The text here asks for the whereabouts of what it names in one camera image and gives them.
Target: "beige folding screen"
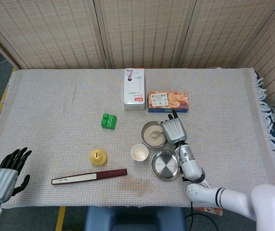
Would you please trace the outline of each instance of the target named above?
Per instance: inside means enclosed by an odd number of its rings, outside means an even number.
[[[275,99],[275,0],[0,0],[0,50],[28,68],[254,68]]]
[[[198,0],[178,67],[234,67],[274,9],[275,0]]]
[[[111,68],[175,67],[195,0],[95,0]]]
[[[264,78],[267,99],[275,103],[275,12],[247,49],[238,67],[254,67]]]
[[[106,67],[92,0],[0,0],[0,43],[22,69]]]

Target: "white robotic arm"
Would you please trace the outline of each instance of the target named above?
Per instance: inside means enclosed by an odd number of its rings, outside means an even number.
[[[191,184],[187,187],[187,195],[193,202],[209,203],[217,207],[241,214],[256,221],[257,231],[275,231],[275,186],[258,185],[251,191],[251,197],[241,192],[225,188],[210,188],[205,180],[205,173],[194,158],[188,144],[185,143],[187,133],[172,110],[170,120],[162,122],[165,136],[175,144],[175,152],[179,155],[180,171],[183,181]]]

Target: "robotic arm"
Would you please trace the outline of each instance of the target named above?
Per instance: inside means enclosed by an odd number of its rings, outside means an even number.
[[[225,188],[210,188],[205,180],[205,173],[194,158],[187,143],[187,133],[172,110],[170,120],[161,122],[167,140],[175,145],[178,154],[180,172],[183,181],[189,181],[187,195],[193,202],[209,203],[256,221],[257,231],[275,231],[275,186],[258,185],[251,191],[251,197],[241,192]]]
[[[26,159],[32,151],[26,152],[27,148],[17,149],[7,155],[0,164],[0,216],[2,214],[1,204],[7,202],[12,196],[23,191],[29,180],[30,175],[26,175],[23,183],[15,188],[18,176],[25,164]]]

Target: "stainless steel bowl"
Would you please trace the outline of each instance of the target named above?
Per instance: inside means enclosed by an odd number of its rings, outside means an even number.
[[[169,150],[158,151],[152,158],[151,169],[153,174],[165,181],[174,180],[179,175],[178,157]]]
[[[152,125],[159,125],[159,126],[161,126],[161,123],[160,123],[159,121],[150,121],[150,122],[146,123],[146,124],[142,127],[142,129],[141,129],[141,139],[142,139],[143,143],[144,143],[147,147],[149,147],[149,148],[162,148],[162,147],[167,143],[167,140],[166,140],[163,144],[161,144],[161,145],[159,145],[159,146],[152,146],[152,145],[148,144],[148,143],[145,141],[145,139],[144,139],[144,131],[145,131],[148,127],[150,127],[150,126],[152,126]]]

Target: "black cable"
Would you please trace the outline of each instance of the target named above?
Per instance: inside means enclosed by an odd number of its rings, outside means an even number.
[[[202,214],[202,213],[192,213],[192,210],[193,210],[193,209],[191,209],[191,214],[188,215],[188,216],[186,216],[186,219],[189,218],[189,217],[192,217],[192,221],[191,221],[191,225],[190,225],[189,231],[191,230],[191,226],[192,226],[192,223],[193,223],[193,215],[201,215],[201,216],[203,216],[203,217],[208,218],[208,219],[214,224],[216,230],[219,231],[218,226],[216,225],[216,223],[214,222],[214,220],[212,220],[209,216],[207,216],[207,215],[205,215],[205,214]]]
[[[191,231],[192,225],[193,225],[193,202],[191,201],[191,214],[189,216],[192,216],[192,220],[191,220],[191,224],[190,224],[190,228],[189,231]]]

